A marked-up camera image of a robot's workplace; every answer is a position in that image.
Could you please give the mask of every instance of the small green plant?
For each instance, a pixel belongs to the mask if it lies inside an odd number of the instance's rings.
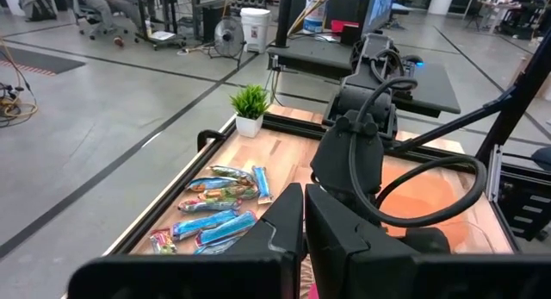
[[[230,99],[239,117],[256,120],[268,110],[266,96],[262,86],[249,84]]]

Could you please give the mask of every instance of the concrete floor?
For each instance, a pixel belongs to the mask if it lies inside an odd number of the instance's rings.
[[[403,54],[446,65],[462,114],[498,97],[520,59],[534,51],[525,41],[464,29],[465,22],[454,18],[411,15],[401,22],[407,30],[387,34]],[[76,268],[109,247],[195,155],[197,133],[218,129],[230,118],[228,96],[237,91],[235,84],[264,85],[269,74],[266,55],[244,54],[237,71],[228,59],[154,52],[129,37],[124,49],[109,38],[90,41],[66,14],[55,22],[29,23],[0,13],[0,35],[12,47],[86,63],[55,77],[24,72],[40,111],[18,127],[0,130],[0,155],[9,165],[0,168],[0,255],[17,246],[0,257],[3,299],[63,294]],[[269,38],[274,35],[271,28]],[[13,70],[0,65],[0,81],[15,81]],[[278,91],[285,96],[278,98],[322,113],[336,90],[321,78],[284,73]],[[550,109],[535,100],[506,152],[529,156],[549,145]],[[399,115],[399,128],[417,134],[457,117]],[[446,138],[476,153],[494,120],[477,121]]]

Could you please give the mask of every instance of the metal bracket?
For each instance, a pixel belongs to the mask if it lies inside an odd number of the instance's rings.
[[[499,177],[501,176],[501,164],[503,159],[503,147],[494,145],[490,155],[488,166],[488,179],[486,182],[486,197],[488,201],[498,203],[499,200]]]

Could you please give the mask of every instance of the potted plant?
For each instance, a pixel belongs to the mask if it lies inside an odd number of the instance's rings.
[[[236,125],[239,134],[251,138],[257,136],[264,113],[268,110],[266,96],[267,93],[262,86],[249,84],[235,97],[230,97],[238,115]]]

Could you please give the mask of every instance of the person's leg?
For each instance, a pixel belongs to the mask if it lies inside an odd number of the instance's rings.
[[[130,18],[137,28],[141,27],[141,18],[139,17],[138,6],[127,0],[107,0],[114,11],[122,11]]]
[[[84,3],[102,14],[103,25],[107,30],[113,28],[113,14],[105,0],[84,0]]]

